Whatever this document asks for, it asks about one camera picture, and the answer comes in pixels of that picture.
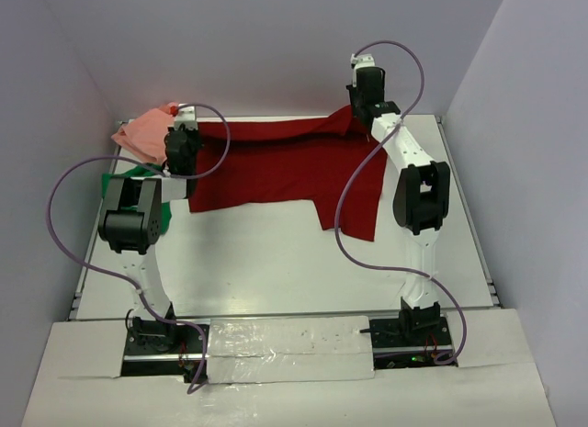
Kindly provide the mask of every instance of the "cable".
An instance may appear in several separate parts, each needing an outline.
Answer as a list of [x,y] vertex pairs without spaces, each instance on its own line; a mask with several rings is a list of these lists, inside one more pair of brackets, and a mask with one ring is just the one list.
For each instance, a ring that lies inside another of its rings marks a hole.
[[125,327],[127,328],[127,332],[130,332],[130,326],[129,326],[129,316],[130,316],[130,313],[131,313],[131,312],[132,312],[132,308],[131,308],[131,309],[129,309],[129,310],[127,311],[127,315],[125,315]]
[[449,364],[453,363],[458,358],[459,354],[461,354],[464,346],[466,345],[466,340],[468,338],[468,324],[466,323],[466,317],[463,313],[463,309],[458,304],[458,302],[453,297],[453,295],[449,292],[449,290],[433,276],[431,276],[427,273],[424,273],[423,271],[419,271],[417,269],[408,268],[408,267],[401,267],[401,266],[379,266],[379,265],[375,265],[375,264],[365,264],[365,263],[357,260],[353,255],[351,255],[347,251],[347,249],[344,247],[343,242],[341,240],[341,231],[339,229],[339,224],[341,221],[341,210],[343,209],[343,204],[345,202],[345,198],[347,196],[347,193],[349,192],[349,189],[351,188],[351,185],[355,182],[357,176],[361,173],[361,171],[369,163],[369,161],[371,161],[371,159],[376,155],[376,153],[378,153],[384,147],[386,142],[388,142],[392,138],[392,136],[394,136],[398,132],[398,130],[400,129],[401,124],[404,121],[404,119],[406,118],[406,116],[409,113],[411,113],[411,111],[416,107],[416,105],[421,100],[421,97],[423,96],[423,91],[424,91],[423,65],[421,64],[421,62],[417,58],[417,56],[414,54],[414,52],[411,51],[408,47],[404,46],[402,43],[399,43],[398,41],[392,41],[389,39],[382,39],[379,41],[374,41],[373,43],[369,43],[368,45],[366,45],[363,48],[361,48],[360,50],[358,50],[354,55],[357,56],[361,52],[365,51],[366,49],[369,49],[373,46],[377,46],[379,44],[390,44],[392,46],[397,46],[397,47],[403,49],[404,51],[406,51],[411,57],[413,57],[413,60],[419,69],[419,74],[421,75],[421,85],[419,88],[419,93],[416,96],[416,98],[414,99],[414,102],[403,113],[401,113],[400,119],[396,123],[396,125],[394,126],[394,129],[392,129],[392,132],[390,132],[390,134],[388,134],[388,136],[386,136],[386,138],[384,138],[381,141],[381,143],[378,144],[378,146],[376,146],[376,148],[374,148],[374,150],[371,151],[371,153],[366,157],[366,159],[364,159],[361,162],[361,164],[356,168],[356,170],[353,172],[353,174],[351,174],[351,177],[347,181],[347,184],[345,184],[345,188],[343,189],[343,192],[341,193],[341,196],[339,197],[339,202],[337,203],[337,210],[335,211],[335,214],[334,214],[334,237],[337,241],[337,246],[339,247],[339,249],[341,250],[343,255],[349,261],[353,262],[354,264],[361,266],[362,268],[367,268],[367,269],[375,269],[375,270],[379,270],[379,271],[400,271],[400,272],[404,272],[404,273],[420,275],[422,277],[426,277],[426,278],[430,279],[431,282],[433,282],[439,289],[441,289],[445,293],[445,295],[449,298],[449,300],[451,300],[451,302],[455,306],[456,310],[458,311],[459,317],[461,318],[461,324],[463,326],[463,332],[461,335],[461,342],[459,343],[459,347],[454,352],[454,354],[451,357],[449,357],[447,360],[439,360],[439,357],[442,355],[447,355],[447,352],[443,352],[442,354],[438,355],[435,358],[435,363],[437,365],[449,365]]
[[[177,179],[199,179],[199,178],[204,177],[204,176],[212,173],[213,171],[215,171],[217,168],[219,168],[219,166],[224,161],[225,157],[227,156],[227,152],[229,151],[230,144],[231,144],[231,129],[229,128],[229,124],[227,123],[227,120],[224,118],[224,116],[214,107],[208,106],[206,104],[200,104],[200,103],[184,104],[184,105],[180,106],[180,108],[184,108],[184,107],[204,107],[204,108],[211,110],[220,118],[220,120],[224,124],[225,129],[227,130],[227,145],[225,146],[224,153],[222,154],[219,161],[211,169],[209,169],[208,171],[206,171],[202,174],[195,174],[195,175],[191,175],[191,176],[183,176],[183,175],[179,175],[179,174],[174,174],[174,175],[170,176],[170,177],[177,178]],[[96,271],[97,273],[104,274],[104,275],[111,275],[113,277],[119,278],[119,279],[124,280],[125,282],[131,284],[137,290],[137,294],[139,295],[139,299],[141,300],[142,305],[145,307],[145,309],[147,309],[147,312],[149,312],[149,314],[154,319],[156,319],[157,321],[160,321],[161,323],[165,323],[165,324],[189,326],[190,328],[193,328],[196,331],[198,331],[198,334],[202,337],[202,359],[199,361],[199,365],[198,365],[198,369],[196,371],[196,374],[194,375],[194,377],[192,378],[192,381],[190,382],[190,385],[188,386],[187,394],[190,395],[190,394],[196,392],[198,389],[202,388],[202,386],[204,386],[206,384],[206,383],[198,384],[198,379],[200,378],[200,375],[202,375],[202,370],[204,369],[204,363],[206,362],[207,338],[206,338],[206,333],[202,330],[202,328],[200,328],[200,326],[198,326],[197,324],[192,323],[190,321],[169,320],[169,319],[166,319],[166,318],[162,317],[161,315],[157,314],[157,312],[155,312],[153,310],[153,308],[150,306],[149,302],[147,301],[147,298],[145,298],[145,296],[141,290],[141,285],[139,285],[139,283],[137,281],[133,280],[132,278],[130,278],[127,275],[119,274],[115,271],[110,271],[108,269],[101,268],[101,267],[95,266],[93,264],[89,264],[83,258],[78,257],[77,255],[72,253],[63,244],[63,242],[60,240],[60,238],[57,235],[57,232],[55,231],[55,228],[53,226],[53,220],[51,217],[51,207],[53,204],[53,199],[55,198],[55,194],[57,193],[57,189],[62,184],[63,180],[71,172],[77,170],[79,167],[82,167],[88,163],[94,163],[96,161],[112,161],[112,160],[124,161],[127,163],[134,163],[135,165],[139,165],[140,167],[145,168],[147,170],[150,170],[160,176],[169,176],[167,174],[154,171],[152,167],[150,167],[149,165],[147,165],[145,163],[140,163],[139,161],[135,161],[134,159],[131,159],[131,158],[125,158],[123,156],[105,155],[105,156],[96,156],[93,158],[84,159],[83,161],[76,163],[76,164],[72,165],[70,168],[68,168],[67,170],[65,170],[65,172],[63,172],[63,174],[57,179],[57,182],[53,186],[53,189],[50,191],[49,199],[47,200],[47,206],[45,208],[45,223],[47,225],[47,230],[49,231],[51,238],[53,239],[53,241],[55,242],[57,247],[61,250],[61,252],[64,253],[67,257],[69,257],[72,261],[76,262],[77,264],[83,266],[86,269]]]

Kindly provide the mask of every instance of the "white panel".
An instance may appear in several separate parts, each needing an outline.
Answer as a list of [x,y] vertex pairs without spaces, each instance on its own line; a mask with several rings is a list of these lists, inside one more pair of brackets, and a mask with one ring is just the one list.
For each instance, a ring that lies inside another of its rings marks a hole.
[[[62,332],[58,343],[51,335],[50,345],[62,348],[47,351],[41,370],[77,363],[79,352],[70,346],[90,342],[104,333],[100,325],[112,323],[79,324],[88,329]],[[111,349],[117,351],[119,341],[105,337],[101,353]],[[532,363],[378,371],[374,379],[357,381],[207,385],[191,396],[186,390],[179,376],[64,379],[41,374],[23,425],[555,426]]]
[[[0,28],[0,425],[14,426],[80,273],[51,242],[45,203],[69,165],[112,150],[114,118],[43,0],[0,0]],[[57,231],[81,256],[106,168],[75,172],[55,198]]]
[[[458,358],[459,367],[533,363],[525,334],[514,309],[469,310],[466,312],[468,339]],[[447,313],[454,345],[463,333],[457,312]]]
[[[126,336],[124,321],[54,323],[39,377],[117,377]],[[62,355],[63,349],[67,349],[67,355]]]
[[562,426],[586,424],[588,0],[504,0],[446,134],[501,301]]
[[[502,0],[48,0],[119,118],[170,100],[229,115],[322,114],[347,101],[352,51],[408,44],[427,86],[420,113],[447,110]],[[400,50],[374,53],[389,96],[414,99]]]
[[210,384],[349,381],[374,377],[374,359],[366,354],[268,354],[211,357]]
[[209,355],[371,353],[368,317],[213,320]]
[[[435,159],[447,153],[433,116],[410,116],[406,124]],[[389,162],[379,202],[375,242],[343,236],[345,246],[373,264],[405,264],[405,236],[391,213],[398,173]],[[455,180],[449,215],[437,242],[438,278],[465,307],[488,307],[492,299]],[[231,316],[400,309],[405,275],[369,271],[348,262],[334,233],[321,230],[310,201],[247,204],[191,214],[187,201],[172,203],[169,231],[157,243],[165,291],[180,316]],[[92,263],[119,270],[100,240]],[[441,306],[451,302],[439,294]],[[123,318],[132,307],[117,278],[88,273],[77,318]]]

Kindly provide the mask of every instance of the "black bracket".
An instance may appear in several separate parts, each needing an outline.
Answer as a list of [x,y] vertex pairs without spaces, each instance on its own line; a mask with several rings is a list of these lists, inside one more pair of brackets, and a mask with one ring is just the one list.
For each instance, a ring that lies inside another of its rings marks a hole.
[[[187,129],[182,124],[179,129],[168,128],[164,138],[165,157],[171,174],[192,176],[196,174],[196,155],[202,148],[202,139],[197,129]],[[186,197],[196,190],[197,179],[187,181]]]
[[403,168],[392,204],[396,222],[415,236],[421,230],[439,230],[449,212],[449,181],[447,163]]
[[356,87],[347,86],[353,116],[369,129],[386,113],[400,115],[401,110],[393,101],[385,101],[386,71],[379,67],[362,67],[356,71]]
[[[209,325],[200,324],[206,338]],[[190,326],[175,326],[174,343],[142,343],[129,331],[125,345],[125,359],[120,369],[121,376],[184,376],[184,382],[192,381],[202,356],[203,340],[198,331]],[[207,379],[206,364],[198,383]]]
[[[175,320],[173,305],[170,305],[165,317],[168,320]],[[159,353],[173,349],[178,343],[178,327],[174,324],[166,324],[157,320],[143,320],[140,317],[133,317],[131,325],[127,330],[130,335],[129,342],[131,344],[146,346]]]
[[410,336],[423,330],[436,328],[441,321],[441,307],[435,302],[429,308],[412,309],[401,297],[401,311],[398,316],[400,332]]
[[112,176],[100,209],[98,234],[116,253],[147,248],[159,239],[162,219],[162,181]]

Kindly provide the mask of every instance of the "green cloth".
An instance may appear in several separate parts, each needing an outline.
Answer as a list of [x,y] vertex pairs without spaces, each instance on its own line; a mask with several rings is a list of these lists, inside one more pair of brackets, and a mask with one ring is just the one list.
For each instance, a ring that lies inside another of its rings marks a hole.
[[[148,164],[156,171],[162,171],[163,167],[161,165],[154,165]],[[108,182],[110,182],[110,178],[113,174],[104,173],[102,174],[102,198],[104,198],[105,194],[107,193]],[[143,167],[137,166],[132,170],[128,170],[128,172],[121,174],[123,176],[131,176],[131,177],[149,177],[155,175],[155,173],[150,172],[149,170],[144,169]],[[172,219],[172,209],[169,206],[169,202],[165,202],[162,204],[162,234],[166,234],[167,230],[169,229],[169,222]]]

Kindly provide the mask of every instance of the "fabric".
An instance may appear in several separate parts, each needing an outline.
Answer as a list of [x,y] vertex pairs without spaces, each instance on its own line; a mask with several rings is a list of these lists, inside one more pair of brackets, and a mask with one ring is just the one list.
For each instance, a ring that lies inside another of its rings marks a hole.
[[144,163],[165,162],[164,138],[167,127],[174,124],[173,109],[177,103],[152,108],[140,117],[120,127],[112,139],[120,147],[137,156]]
[[[225,146],[220,123],[198,123],[204,148],[197,172],[212,167]],[[223,165],[198,181],[190,211],[236,207],[248,202],[308,199],[323,230],[334,227],[345,183],[378,144],[344,107],[328,118],[230,123],[232,144]],[[343,233],[373,241],[386,166],[379,152],[356,179],[341,216]]]
[[[153,169],[156,171],[161,172],[163,170],[163,167],[160,165],[152,165]],[[155,173],[150,172],[149,170],[146,170],[142,167],[135,167],[131,170],[128,170],[128,172],[121,174],[123,176],[129,176],[129,177],[148,177],[148,176],[153,176],[155,175]],[[113,176],[113,174],[110,173],[104,173],[102,174],[102,198],[104,198],[104,196],[107,193],[107,189],[108,189],[108,183],[110,182],[110,178]],[[172,219],[172,209],[169,206],[169,202],[165,202],[164,204],[162,204],[162,222],[161,222],[161,230],[162,230],[162,234],[166,234],[167,230],[169,229],[169,222]]]

